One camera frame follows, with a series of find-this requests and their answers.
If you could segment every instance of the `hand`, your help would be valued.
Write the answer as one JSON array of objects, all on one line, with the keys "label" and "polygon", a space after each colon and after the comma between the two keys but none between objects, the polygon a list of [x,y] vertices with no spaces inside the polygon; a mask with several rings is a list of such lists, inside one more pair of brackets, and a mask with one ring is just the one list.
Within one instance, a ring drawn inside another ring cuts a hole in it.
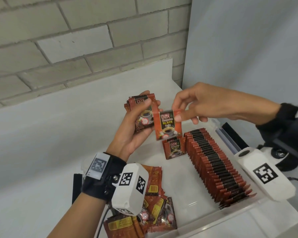
[{"label": "hand", "polygon": [[[149,94],[150,91],[144,91],[140,95]],[[124,161],[127,161],[129,156],[142,145],[149,137],[152,128],[146,128],[135,134],[135,122],[142,111],[146,110],[151,105],[151,99],[148,98],[144,102],[137,104],[132,111],[126,113],[121,125],[119,126],[115,137],[107,149],[107,153],[115,155]]]},{"label": "hand", "polygon": [[189,103],[189,109],[177,115],[176,121],[191,119],[198,124],[207,118],[229,118],[260,125],[274,119],[280,109],[280,104],[268,99],[201,82],[178,92],[172,109],[184,110]]}]

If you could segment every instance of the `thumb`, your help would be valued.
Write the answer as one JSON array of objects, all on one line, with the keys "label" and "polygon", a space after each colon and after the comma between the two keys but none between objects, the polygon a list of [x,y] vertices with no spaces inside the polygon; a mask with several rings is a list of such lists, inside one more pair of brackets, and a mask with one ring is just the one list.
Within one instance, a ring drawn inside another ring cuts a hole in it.
[{"label": "thumb", "polygon": [[135,121],[138,116],[141,114],[142,111],[145,111],[150,105],[151,105],[151,99],[148,98],[144,102],[141,102],[132,109],[132,111],[129,112],[129,117],[131,120]]},{"label": "thumb", "polygon": [[195,109],[191,108],[191,109],[182,111],[180,114],[175,116],[174,120],[176,122],[182,122],[182,121],[194,118],[196,116],[198,116],[198,114],[196,113]]}]

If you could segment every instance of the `fingernail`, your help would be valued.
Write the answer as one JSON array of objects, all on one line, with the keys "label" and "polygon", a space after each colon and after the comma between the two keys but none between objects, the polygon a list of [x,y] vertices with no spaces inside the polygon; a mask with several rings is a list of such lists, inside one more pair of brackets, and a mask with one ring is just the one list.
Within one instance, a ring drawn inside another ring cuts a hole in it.
[{"label": "fingernail", "polygon": [[148,105],[148,104],[150,104],[150,103],[151,103],[151,99],[150,99],[150,98],[148,98],[148,99],[145,100],[145,104]]},{"label": "fingernail", "polygon": [[181,122],[181,116],[180,115],[175,116],[174,120],[176,122]]}]

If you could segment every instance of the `gray wall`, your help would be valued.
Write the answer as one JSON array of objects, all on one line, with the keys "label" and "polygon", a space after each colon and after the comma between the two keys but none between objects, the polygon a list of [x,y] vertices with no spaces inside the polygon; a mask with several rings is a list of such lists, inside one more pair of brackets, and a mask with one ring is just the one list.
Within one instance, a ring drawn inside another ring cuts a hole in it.
[{"label": "gray wall", "polygon": [[[182,87],[198,81],[298,104],[298,0],[193,0]],[[229,123],[262,143],[254,125]]]}]

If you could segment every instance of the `white tracking device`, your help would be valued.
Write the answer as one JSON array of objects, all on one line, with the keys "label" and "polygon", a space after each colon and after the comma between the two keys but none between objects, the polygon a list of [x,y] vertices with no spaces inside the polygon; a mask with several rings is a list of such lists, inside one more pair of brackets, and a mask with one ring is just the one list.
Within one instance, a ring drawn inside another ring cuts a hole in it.
[{"label": "white tracking device", "polygon": [[127,164],[120,175],[111,199],[112,207],[128,216],[141,212],[149,174],[141,164]]},{"label": "white tracking device", "polygon": [[247,147],[235,159],[260,189],[275,201],[287,200],[296,194],[296,188],[287,177],[266,157],[266,153]]}]

